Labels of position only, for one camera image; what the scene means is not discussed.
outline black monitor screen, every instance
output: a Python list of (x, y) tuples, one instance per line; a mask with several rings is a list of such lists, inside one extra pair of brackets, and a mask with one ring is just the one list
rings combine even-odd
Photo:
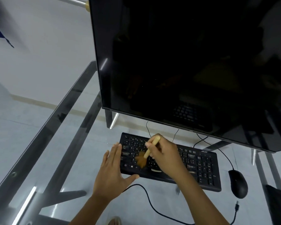
[(90, 0), (102, 106), (281, 151), (281, 0)]

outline black computer mouse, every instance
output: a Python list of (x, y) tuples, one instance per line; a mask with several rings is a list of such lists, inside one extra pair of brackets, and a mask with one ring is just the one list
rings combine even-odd
[(243, 199), (247, 196), (248, 193), (248, 184), (242, 175), (237, 170), (229, 171), (230, 181), (231, 181), (231, 190), (232, 193), (239, 199)]

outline glass tabletop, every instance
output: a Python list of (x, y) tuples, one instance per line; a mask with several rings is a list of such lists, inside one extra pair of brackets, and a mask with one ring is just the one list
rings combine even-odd
[[(95, 98), (84, 99), (88, 112), (73, 109), (95, 72), (96, 62), (91, 62), (0, 183), (0, 224), (68, 224), (91, 196), (103, 154), (120, 140), (122, 132), (147, 137), (146, 121), (128, 116), (118, 119), (113, 129), (107, 128), (100, 93)], [(169, 139), (176, 132), (173, 127), (155, 123), (149, 128)], [(189, 134), (181, 130), (174, 143), (193, 146), (197, 140), (190, 140)], [(205, 193), (229, 222), (233, 220), (239, 200), (240, 209), (234, 224), (271, 224), (260, 170), (251, 165), (251, 149), (231, 144), (224, 152), (245, 176), (249, 193), (242, 200), (233, 195), (228, 174), (230, 164), (218, 152), (222, 191), (205, 190)], [(263, 156), (257, 156), (259, 166)], [(194, 223), (175, 184), (146, 178), (134, 183), (146, 188), (157, 211)], [(138, 186), (114, 199), (97, 224), (105, 224), (116, 215), (122, 218), (123, 224), (179, 224), (155, 213), (144, 190)]]

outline cleaning brush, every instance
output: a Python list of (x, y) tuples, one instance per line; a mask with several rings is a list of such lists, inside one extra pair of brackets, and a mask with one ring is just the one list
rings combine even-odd
[[(152, 144), (155, 146), (158, 141), (160, 140), (160, 136), (156, 136), (152, 142)], [(137, 163), (138, 163), (138, 166), (140, 168), (144, 168), (146, 166), (146, 163), (147, 163), (147, 158), (148, 156), (150, 155), (150, 150), (148, 149), (146, 151), (146, 153), (144, 151), (140, 151), (139, 152), (139, 155), (135, 157)]]

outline tiled floor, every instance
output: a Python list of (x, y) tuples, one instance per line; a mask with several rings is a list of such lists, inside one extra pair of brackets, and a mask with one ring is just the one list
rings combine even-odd
[[(0, 90), (2, 90), (2, 93), (0, 93), (1, 181), (53, 110), (13, 101), (6, 91), (2, 88)], [(118, 123), (112, 130), (109, 130), (106, 128), (103, 117), (104, 112), (100, 111), (63, 186), (63, 191), (86, 190), (87, 196), (43, 208), (41, 214), (70, 221), (92, 193), (94, 180), (104, 152), (110, 149), (113, 143), (119, 141), (121, 133), (127, 132), (149, 137), (144, 120), (120, 115)], [(38, 187), (38, 192), (43, 192), (82, 120), (83, 117), (76, 115), (66, 117), (14, 197), (10, 204), (11, 207), (20, 207), (34, 185)], [(151, 134), (161, 132), (169, 140), (173, 139), (177, 131), (176, 128), (153, 122), (149, 122), (148, 127)], [(196, 134), (179, 130), (174, 143), (193, 146), (198, 140)], [(212, 138), (207, 140), (210, 143), (217, 141), (217, 139)], [(206, 146), (205, 143), (197, 145), (198, 148)], [(248, 196), (240, 200), (240, 209), (234, 224), (271, 224), (256, 166), (251, 165), (251, 149), (231, 144), (222, 148), (222, 150), (230, 158), (234, 168), (242, 172), (249, 186)], [(221, 152), (218, 150), (215, 152), (220, 167), (222, 191), (220, 193), (205, 192), (225, 218), (231, 222), (237, 200), (230, 187), (228, 171), (231, 170), (231, 165)], [(281, 153), (275, 154), (274, 158), (281, 174)], [(145, 178), (139, 178), (135, 183), (142, 184), (147, 189), (153, 206), (160, 213), (183, 222), (193, 223), (183, 195), (177, 195), (175, 192), (176, 185)], [(134, 187), (113, 200), (103, 212), (97, 224), (105, 224), (108, 218), (115, 215), (122, 218), (124, 225), (179, 224), (155, 213), (150, 208), (144, 190), (140, 187)]]

